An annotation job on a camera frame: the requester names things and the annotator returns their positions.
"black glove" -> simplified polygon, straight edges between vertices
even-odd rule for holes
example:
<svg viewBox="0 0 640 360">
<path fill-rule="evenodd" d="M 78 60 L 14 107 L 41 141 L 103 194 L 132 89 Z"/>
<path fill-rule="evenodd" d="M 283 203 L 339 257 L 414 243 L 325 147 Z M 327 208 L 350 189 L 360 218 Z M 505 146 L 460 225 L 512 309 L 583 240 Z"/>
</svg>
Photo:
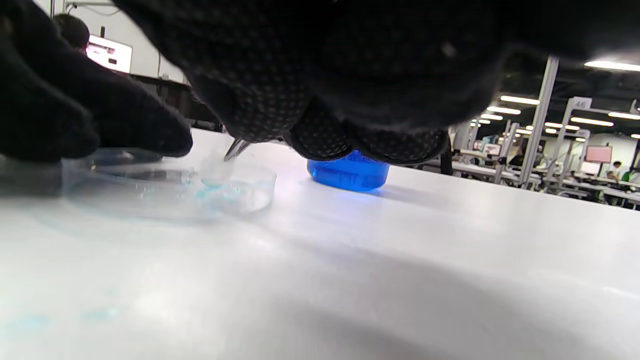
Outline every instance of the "black glove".
<svg viewBox="0 0 640 360">
<path fill-rule="evenodd" d="M 183 156 L 185 120 L 128 77 L 71 49 L 31 0 L 0 2 L 0 153 L 58 161 L 101 147 Z"/>
<path fill-rule="evenodd" d="M 487 107 L 510 50 L 584 61 L 640 39 L 629 0 L 114 2 L 233 136 L 284 135 L 315 160 L 360 149 L 423 162 L 446 146 L 445 127 Z"/>
</svg>

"desk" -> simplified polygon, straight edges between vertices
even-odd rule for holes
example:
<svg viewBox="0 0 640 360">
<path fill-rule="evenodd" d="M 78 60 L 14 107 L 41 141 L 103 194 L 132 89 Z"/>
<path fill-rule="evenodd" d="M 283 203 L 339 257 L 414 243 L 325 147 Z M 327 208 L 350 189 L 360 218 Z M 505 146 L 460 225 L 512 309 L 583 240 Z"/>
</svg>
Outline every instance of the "desk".
<svg viewBox="0 0 640 360">
<path fill-rule="evenodd" d="M 640 205 L 640 193 L 627 193 L 627 192 L 623 192 L 621 190 L 612 189 L 612 188 L 604 188 L 603 192 L 605 193 L 605 195 L 619 197 L 621 199 L 625 199 L 626 201 L 629 201 L 629 203 L 634 205 L 634 208 L 636 205 Z"/>
<path fill-rule="evenodd" d="M 473 165 L 473 164 L 464 164 L 457 161 L 454 161 L 453 163 L 453 170 L 458 172 L 466 172 L 469 174 L 475 174 L 480 176 L 490 176 L 490 177 L 495 177 L 497 173 L 497 171 L 494 168 L 480 167 L 478 165 Z M 512 181 L 518 181 L 520 179 L 519 172 L 513 172 L 509 170 L 502 171 L 501 178 L 512 180 Z M 540 184 L 541 177 L 536 174 L 531 174 L 531 176 L 529 177 L 529 182 L 532 184 Z"/>
<path fill-rule="evenodd" d="M 194 131 L 183 161 L 217 136 Z M 640 357 L 636 212 L 401 167 L 351 193 L 287 147 L 247 151 L 278 172 L 248 218 L 102 218 L 6 193 L 0 358 Z"/>
</svg>

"blue liquid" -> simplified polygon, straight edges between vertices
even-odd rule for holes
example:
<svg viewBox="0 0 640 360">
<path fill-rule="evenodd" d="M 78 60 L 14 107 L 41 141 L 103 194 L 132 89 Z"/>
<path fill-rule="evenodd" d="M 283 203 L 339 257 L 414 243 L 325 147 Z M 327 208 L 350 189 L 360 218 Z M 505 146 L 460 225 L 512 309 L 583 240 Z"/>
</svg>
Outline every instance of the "blue liquid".
<svg viewBox="0 0 640 360">
<path fill-rule="evenodd" d="M 339 160 L 309 160 L 307 170 L 318 183 L 354 192 L 367 192 L 385 184 L 389 165 L 366 158 L 356 150 Z"/>
</svg>

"petri dish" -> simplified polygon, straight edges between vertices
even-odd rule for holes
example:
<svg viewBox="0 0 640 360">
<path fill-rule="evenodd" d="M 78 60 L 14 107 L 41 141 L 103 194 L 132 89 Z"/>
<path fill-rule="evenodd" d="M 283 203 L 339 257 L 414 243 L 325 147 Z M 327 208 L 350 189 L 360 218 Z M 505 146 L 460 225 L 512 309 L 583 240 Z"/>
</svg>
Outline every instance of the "petri dish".
<svg viewBox="0 0 640 360">
<path fill-rule="evenodd" d="M 63 160 L 64 196 L 75 204 L 118 217 L 208 220 L 244 215 L 273 201 L 276 174 L 235 162 L 191 167 L 180 160 L 130 161 L 127 149 L 98 150 Z"/>
</svg>

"gloved finger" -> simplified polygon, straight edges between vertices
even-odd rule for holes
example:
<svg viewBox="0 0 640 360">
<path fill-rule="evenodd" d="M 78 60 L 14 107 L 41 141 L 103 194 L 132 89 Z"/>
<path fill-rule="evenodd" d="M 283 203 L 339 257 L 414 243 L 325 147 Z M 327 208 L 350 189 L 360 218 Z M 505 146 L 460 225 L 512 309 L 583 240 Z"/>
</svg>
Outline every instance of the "gloved finger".
<svg viewBox="0 0 640 360">
<path fill-rule="evenodd" d="M 177 111 L 131 79 L 111 72 L 71 49 L 53 22 L 30 0 L 20 5 L 13 36 L 16 48 L 38 76 L 93 114 L 103 147 L 139 147 L 183 156 L 193 141 Z"/>
<path fill-rule="evenodd" d="M 115 4 L 185 69 L 196 93 L 234 137 L 273 140 L 299 120 L 309 94 L 301 59 L 287 40 L 295 31 L 283 29 L 286 8 L 258 0 Z"/>
<path fill-rule="evenodd" d="M 353 151 L 343 124 L 318 100 L 311 101 L 302 119 L 284 139 L 298 154 L 310 160 L 336 160 Z"/>
<path fill-rule="evenodd" d="M 99 143 L 91 115 L 24 63 L 12 34 L 0 10 L 0 153 L 36 162 L 91 154 Z"/>
<path fill-rule="evenodd" d="M 345 119 L 412 133 L 486 108 L 509 49 L 492 1 L 350 0 L 310 73 Z"/>
<path fill-rule="evenodd" d="M 393 165 L 417 165 L 440 155 L 448 146 L 446 130 L 396 133 L 346 124 L 349 141 L 366 156 Z"/>
</svg>

